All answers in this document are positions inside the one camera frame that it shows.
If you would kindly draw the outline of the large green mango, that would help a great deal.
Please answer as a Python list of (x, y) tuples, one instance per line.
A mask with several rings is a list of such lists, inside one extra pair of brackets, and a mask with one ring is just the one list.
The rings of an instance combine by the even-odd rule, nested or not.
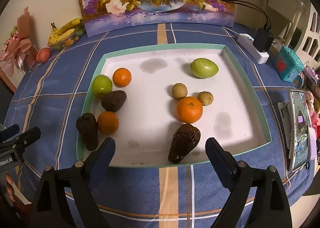
[(197, 58), (191, 62), (191, 71), (194, 76), (206, 79), (215, 76), (219, 71), (219, 67), (209, 59)]

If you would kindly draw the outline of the dark brown avocado upper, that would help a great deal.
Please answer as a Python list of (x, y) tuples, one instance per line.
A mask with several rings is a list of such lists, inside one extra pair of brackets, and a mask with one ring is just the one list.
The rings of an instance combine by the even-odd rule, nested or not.
[(80, 137), (89, 151), (94, 151), (98, 147), (98, 124), (92, 113), (85, 113), (76, 121), (76, 128)]

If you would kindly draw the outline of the dark brown avocado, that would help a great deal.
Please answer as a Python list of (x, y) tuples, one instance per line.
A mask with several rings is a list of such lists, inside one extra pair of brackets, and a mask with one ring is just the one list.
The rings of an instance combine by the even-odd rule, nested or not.
[(181, 125), (173, 135), (168, 161), (180, 163), (199, 144), (200, 138), (201, 132), (197, 127), (189, 123)]
[(89, 151), (94, 151), (98, 147), (98, 124), (92, 113), (85, 113), (76, 121), (76, 128), (80, 137)]

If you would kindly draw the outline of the small orange near finger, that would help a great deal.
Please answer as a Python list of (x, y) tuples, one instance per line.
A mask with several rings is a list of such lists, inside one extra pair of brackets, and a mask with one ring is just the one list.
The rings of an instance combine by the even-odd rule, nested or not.
[(118, 130), (119, 119), (114, 112), (104, 111), (97, 119), (98, 129), (103, 134), (113, 134)]

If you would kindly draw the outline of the smartphone on stand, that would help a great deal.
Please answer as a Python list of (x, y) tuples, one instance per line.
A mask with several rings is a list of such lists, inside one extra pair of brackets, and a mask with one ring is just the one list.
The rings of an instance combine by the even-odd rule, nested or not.
[(317, 156), (317, 137), (311, 125), (305, 92), (290, 90), (289, 100), (277, 106), (289, 150), (289, 170), (295, 172)]

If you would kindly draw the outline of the red apple front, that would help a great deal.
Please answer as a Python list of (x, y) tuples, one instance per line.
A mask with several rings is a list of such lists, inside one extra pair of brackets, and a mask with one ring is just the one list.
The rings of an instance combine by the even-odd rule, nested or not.
[(51, 53), (50, 48), (45, 47), (45, 48), (38, 51), (38, 53), (36, 55), (36, 61), (38, 63), (44, 64), (49, 60), (51, 55), (52, 55), (52, 53)]

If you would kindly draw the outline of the dark avocado in tray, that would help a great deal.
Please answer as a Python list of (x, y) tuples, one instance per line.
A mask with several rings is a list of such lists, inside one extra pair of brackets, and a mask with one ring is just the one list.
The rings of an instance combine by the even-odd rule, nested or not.
[(104, 94), (101, 99), (101, 106), (110, 112), (117, 112), (121, 109), (127, 99), (127, 94), (123, 90), (116, 90)]

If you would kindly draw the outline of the large orange on cloth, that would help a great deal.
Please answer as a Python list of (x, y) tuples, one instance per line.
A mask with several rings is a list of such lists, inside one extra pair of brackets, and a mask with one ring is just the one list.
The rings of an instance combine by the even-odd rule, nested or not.
[(203, 114), (203, 106), (195, 97), (182, 98), (176, 106), (176, 116), (180, 122), (195, 123)]

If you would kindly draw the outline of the orange in tray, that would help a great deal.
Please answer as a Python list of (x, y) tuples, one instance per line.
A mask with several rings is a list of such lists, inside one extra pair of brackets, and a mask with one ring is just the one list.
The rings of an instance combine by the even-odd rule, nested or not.
[(113, 82), (117, 87), (123, 88), (131, 83), (131, 72), (126, 68), (119, 68), (113, 74)]

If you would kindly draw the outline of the clear plastic fruit container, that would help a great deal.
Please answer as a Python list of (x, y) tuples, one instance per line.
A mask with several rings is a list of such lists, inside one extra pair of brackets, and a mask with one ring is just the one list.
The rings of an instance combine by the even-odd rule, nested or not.
[(52, 24), (52, 31), (50, 33), (47, 47), (50, 49), (63, 49), (72, 46), (77, 42), (86, 32), (83, 24), (75, 28), (71, 28), (61, 35), (57, 35), (57, 28)]

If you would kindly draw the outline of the white tray teal rim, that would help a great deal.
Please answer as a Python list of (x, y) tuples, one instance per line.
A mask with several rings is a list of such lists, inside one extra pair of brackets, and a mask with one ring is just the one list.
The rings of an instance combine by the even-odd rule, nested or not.
[[(193, 75), (191, 62), (206, 58), (216, 63), (218, 73), (206, 79)], [(123, 88), (113, 82), (119, 68), (131, 72), (131, 83)], [(98, 130), (98, 147), (105, 138), (115, 141), (116, 151), (111, 160), (113, 167), (173, 167), (205, 163), (206, 141), (213, 137), (232, 155), (240, 155), (267, 145), (271, 133), (263, 108), (251, 82), (232, 51), (225, 45), (209, 43), (173, 43), (136, 47), (104, 54), (99, 61), (82, 109), (97, 120), (106, 111), (101, 99), (92, 93), (96, 76), (106, 75), (112, 81), (112, 91), (123, 90), (127, 99), (121, 109), (114, 112), (119, 119), (118, 130), (110, 135)], [(199, 144), (178, 164), (168, 161), (175, 131), (183, 124), (176, 116), (174, 84), (187, 87), (187, 97), (199, 92), (210, 92), (214, 101), (203, 106), (202, 117), (191, 123), (201, 132)], [(87, 150), (80, 134), (76, 143), (79, 160), (93, 151)]]

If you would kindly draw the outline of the small brown longan fruit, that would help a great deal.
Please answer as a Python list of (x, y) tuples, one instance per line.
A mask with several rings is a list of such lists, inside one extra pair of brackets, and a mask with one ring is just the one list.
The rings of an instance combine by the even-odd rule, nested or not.
[(174, 99), (182, 99), (187, 96), (187, 87), (182, 83), (176, 83), (171, 89), (171, 94)]

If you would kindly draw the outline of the teal toy box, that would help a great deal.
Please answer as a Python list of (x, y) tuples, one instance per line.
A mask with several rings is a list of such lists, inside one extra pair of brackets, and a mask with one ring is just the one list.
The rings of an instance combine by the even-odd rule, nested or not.
[(289, 47), (282, 46), (276, 55), (274, 67), (284, 82), (293, 82), (303, 71), (304, 65), (298, 55)]

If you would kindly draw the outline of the white power strip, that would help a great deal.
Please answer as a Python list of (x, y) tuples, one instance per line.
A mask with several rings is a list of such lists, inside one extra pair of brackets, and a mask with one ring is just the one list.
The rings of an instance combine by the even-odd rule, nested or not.
[(245, 33), (240, 33), (237, 38), (237, 42), (254, 58), (258, 64), (265, 64), (269, 58), (267, 52), (259, 52), (253, 46), (254, 39)]

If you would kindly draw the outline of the black power adapter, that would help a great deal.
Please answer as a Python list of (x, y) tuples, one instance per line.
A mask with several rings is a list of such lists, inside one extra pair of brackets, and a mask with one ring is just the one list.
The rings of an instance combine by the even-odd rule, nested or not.
[(253, 46), (259, 52), (268, 52), (272, 42), (274, 40), (274, 35), (267, 32), (263, 28), (258, 28), (257, 33), (254, 37)]

